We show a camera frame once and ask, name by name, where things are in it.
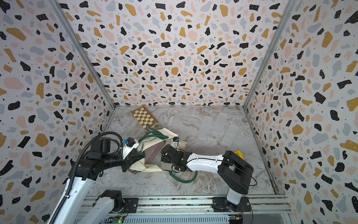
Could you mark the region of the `cream canvas tote bag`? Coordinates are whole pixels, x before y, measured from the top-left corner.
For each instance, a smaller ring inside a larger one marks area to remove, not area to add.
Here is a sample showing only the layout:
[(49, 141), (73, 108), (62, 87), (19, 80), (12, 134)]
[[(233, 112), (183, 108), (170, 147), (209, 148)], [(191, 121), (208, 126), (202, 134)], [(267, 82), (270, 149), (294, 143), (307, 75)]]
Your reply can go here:
[(146, 135), (139, 139), (139, 144), (134, 153), (139, 154), (143, 158), (135, 162), (129, 167), (132, 173), (151, 173), (151, 172), (169, 172), (169, 175), (180, 183), (191, 183), (198, 175), (196, 171), (194, 177), (190, 180), (182, 180), (177, 177), (176, 173), (184, 172), (183, 169), (175, 168), (170, 159), (162, 157), (162, 150), (174, 148), (175, 152), (186, 152), (186, 142), (181, 140), (179, 136), (172, 131), (154, 125), (153, 127), (145, 126)]

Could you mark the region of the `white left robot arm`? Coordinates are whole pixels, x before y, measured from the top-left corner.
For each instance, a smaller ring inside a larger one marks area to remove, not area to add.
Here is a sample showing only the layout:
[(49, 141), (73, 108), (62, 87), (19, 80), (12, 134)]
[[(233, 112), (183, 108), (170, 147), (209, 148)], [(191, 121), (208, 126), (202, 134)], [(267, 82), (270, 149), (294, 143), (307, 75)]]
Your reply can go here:
[(125, 159), (116, 155), (105, 155), (99, 160), (78, 159), (72, 166), (65, 190), (48, 222), (50, 224), (70, 224), (75, 220), (80, 205), (99, 174), (106, 169), (122, 167), (126, 172), (142, 155), (130, 153)]

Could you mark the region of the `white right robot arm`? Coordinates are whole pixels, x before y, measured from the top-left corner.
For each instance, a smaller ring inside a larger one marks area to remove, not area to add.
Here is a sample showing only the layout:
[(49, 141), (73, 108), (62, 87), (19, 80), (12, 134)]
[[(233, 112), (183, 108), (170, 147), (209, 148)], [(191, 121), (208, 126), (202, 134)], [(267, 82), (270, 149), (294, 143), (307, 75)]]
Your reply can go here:
[(177, 172), (217, 173), (229, 187), (227, 201), (234, 205), (238, 205), (241, 198), (248, 194), (253, 179), (254, 168), (232, 151), (226, 151), (223, 155), (207, 156), (166, 145), (161, 150), (161, 161), (172, 164), (173, 170)]

